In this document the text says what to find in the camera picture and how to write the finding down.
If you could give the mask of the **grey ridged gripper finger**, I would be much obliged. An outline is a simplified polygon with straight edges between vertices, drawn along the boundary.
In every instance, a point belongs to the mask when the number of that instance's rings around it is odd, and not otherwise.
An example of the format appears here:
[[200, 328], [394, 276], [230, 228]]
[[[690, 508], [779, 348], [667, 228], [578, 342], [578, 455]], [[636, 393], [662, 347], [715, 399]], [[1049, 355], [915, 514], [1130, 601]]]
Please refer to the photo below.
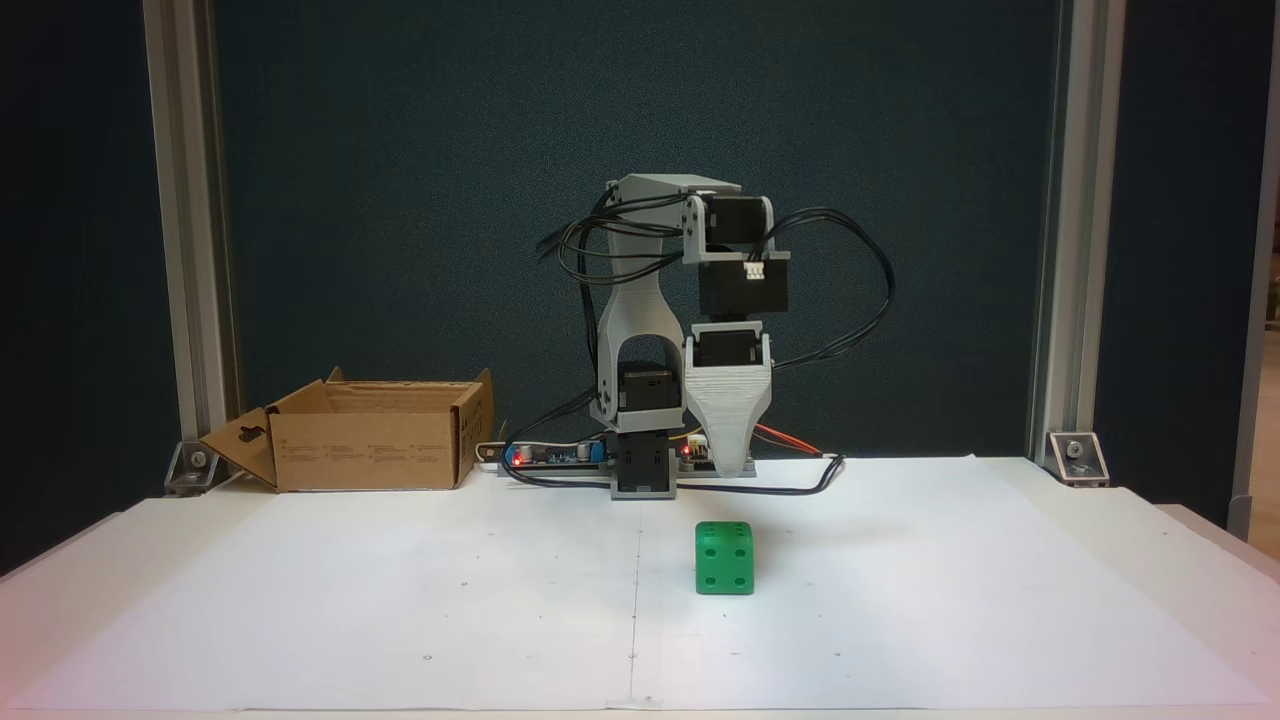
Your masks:
[[763, 340], [764, 364], [754, 366], [695, 366], [695, 334], [685, 340], [685, 404], [705, 432], [723, 479], [744, 474], [753, 432], [771, 405], [771, 337]]

